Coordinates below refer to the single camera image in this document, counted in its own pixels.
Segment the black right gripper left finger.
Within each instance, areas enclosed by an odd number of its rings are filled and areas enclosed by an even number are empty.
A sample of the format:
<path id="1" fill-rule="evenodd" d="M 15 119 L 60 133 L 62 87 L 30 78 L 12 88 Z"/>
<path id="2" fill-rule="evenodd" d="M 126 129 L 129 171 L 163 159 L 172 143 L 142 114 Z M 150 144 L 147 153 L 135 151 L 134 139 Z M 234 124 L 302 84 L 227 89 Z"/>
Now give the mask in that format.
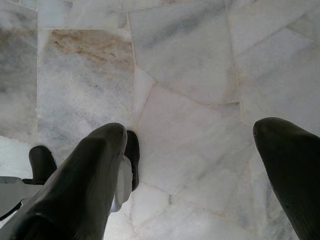
<path id="1" fill-rule="evenodd" d="M 0 230 L 3 240 L 101 240 L 127 131 L 103 125 L 83 138 L 44 186 Z"/>

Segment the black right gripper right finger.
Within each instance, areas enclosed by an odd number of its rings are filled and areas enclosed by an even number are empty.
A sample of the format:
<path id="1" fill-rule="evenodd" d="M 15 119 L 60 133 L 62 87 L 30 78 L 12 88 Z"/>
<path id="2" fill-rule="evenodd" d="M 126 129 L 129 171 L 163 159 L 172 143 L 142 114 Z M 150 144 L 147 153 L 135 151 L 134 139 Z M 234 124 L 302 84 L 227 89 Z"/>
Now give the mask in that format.
<path id="1" fill-rule="evenodd" d="M 320 238 L 320 138 L 278 117 L 253 125 L 272 189 L 301 240 Z"/>

